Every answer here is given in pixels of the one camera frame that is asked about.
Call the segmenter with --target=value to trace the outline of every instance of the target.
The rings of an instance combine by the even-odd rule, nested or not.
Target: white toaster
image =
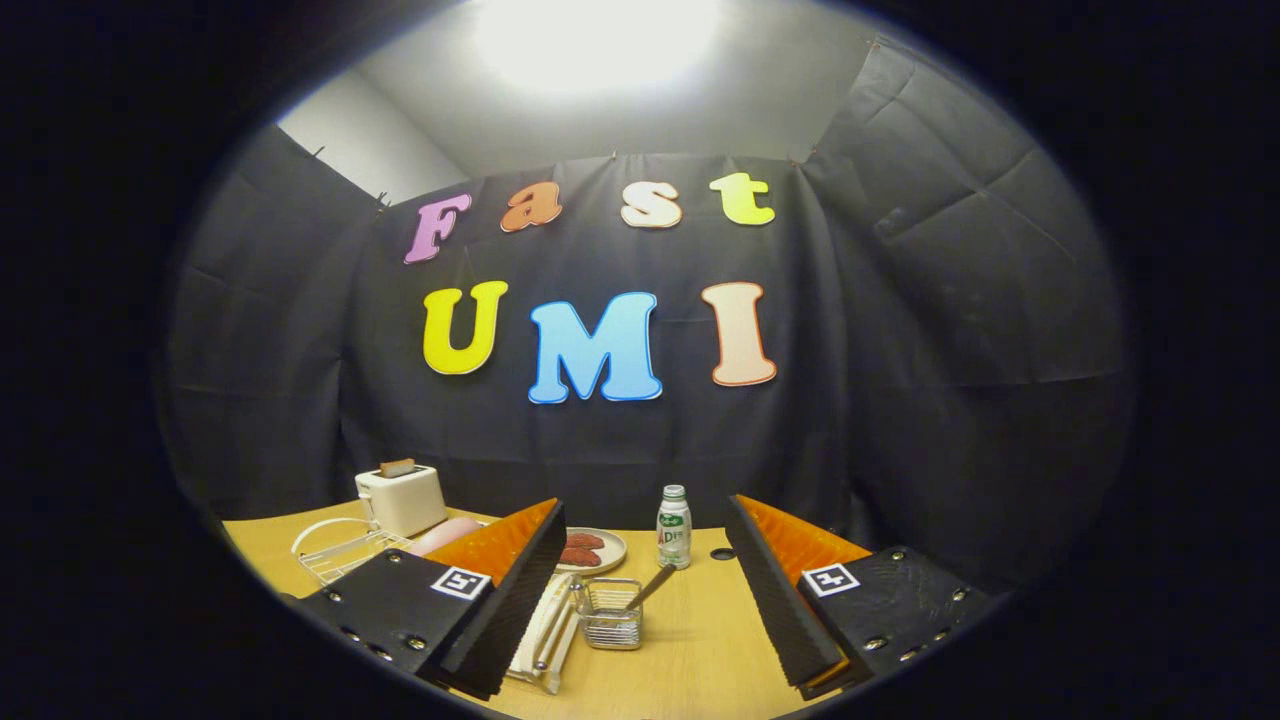
[[[356,475],[356,497],[365,516],[381,529],[402,538],[412,537],[448,519],[440,477],[435,468],[413,465],[413,471],[394,478],[381,470]]]

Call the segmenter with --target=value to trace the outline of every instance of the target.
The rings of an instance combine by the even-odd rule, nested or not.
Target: white plate
[[[604,547],[595,550],[596,555],[600,556],[600,564],[595,568],[584,568],[581,565],[566,565],[563,562],[556,565],[557,573],[577,573],[579,575],[595,575],[598,573],[604,573],[605,570],[612,570],[622,562],[622,559],[627,556],[627,543],[622,541],[618,536],[608,530],[596,530],[595,528],[564,528],[566,534],[573,533],[588,533],[595,536],[604,541]]]

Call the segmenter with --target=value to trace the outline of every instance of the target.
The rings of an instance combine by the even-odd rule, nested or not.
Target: spoon
[[[631,602],[628,602],[622,611],[626,612],[627,610],[635,610],[641,602],[644,602],[644,598],[653,594],[653,591],[660,588],[662,583],[666,583],[667,578],[669,578],[675,573],[676,573],[675,565],[663,565],[662,570],[658,570],[658,574],[654,575],[652,580],[649,580],[649,584],[645,585],[639,594],[631,598]]]

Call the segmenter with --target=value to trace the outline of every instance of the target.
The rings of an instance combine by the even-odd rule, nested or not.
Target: plastic bottle
[[[658,564],[689,568],[692,560],[694,521],[685,500],[685,486],[662,488],[658,507]]]

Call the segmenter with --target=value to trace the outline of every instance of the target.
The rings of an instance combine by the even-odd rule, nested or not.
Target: letter m
[[[595,334],[588,334],[568,302],[534,307],[529,316],[539,333],[538,382],[529,388],[529,400],[549,405],[568,398],[561,365],[577,396],[586,400],[605,363],[609,377],[600,386],[605,400],[653,400],[662,395],[662,383],[649,361],[649,314],[657,306],[658,299],[648,292],[625,292],[609,301]]]

